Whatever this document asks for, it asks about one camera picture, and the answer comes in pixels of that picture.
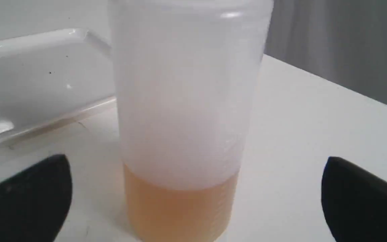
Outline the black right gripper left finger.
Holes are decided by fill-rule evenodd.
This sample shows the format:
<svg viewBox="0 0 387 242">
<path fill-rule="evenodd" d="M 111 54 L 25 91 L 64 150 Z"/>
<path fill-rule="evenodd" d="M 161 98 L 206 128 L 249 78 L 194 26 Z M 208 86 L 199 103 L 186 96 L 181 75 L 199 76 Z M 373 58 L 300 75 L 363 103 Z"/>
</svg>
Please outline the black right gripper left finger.
<svg viewBox="0 0 387 242">
<path fill-rule="evenodd" d="M 0 182 L 0 242 L 53 242 L 71 207 L 69 160 L 56 154 Z"/>
</svg>

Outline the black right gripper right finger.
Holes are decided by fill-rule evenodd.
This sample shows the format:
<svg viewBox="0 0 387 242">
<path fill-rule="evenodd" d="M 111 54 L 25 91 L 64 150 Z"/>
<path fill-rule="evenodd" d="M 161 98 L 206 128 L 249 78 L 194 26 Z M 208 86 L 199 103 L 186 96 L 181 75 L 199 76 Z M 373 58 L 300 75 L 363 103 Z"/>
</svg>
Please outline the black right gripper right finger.
<svg viewBox="0 0 387 242">
<path fill-rule="evenodd" d="M 340 157 L 321 178 L 321 208 L 337 242 L 387 242 L 387 181 Z"/>
</svg>

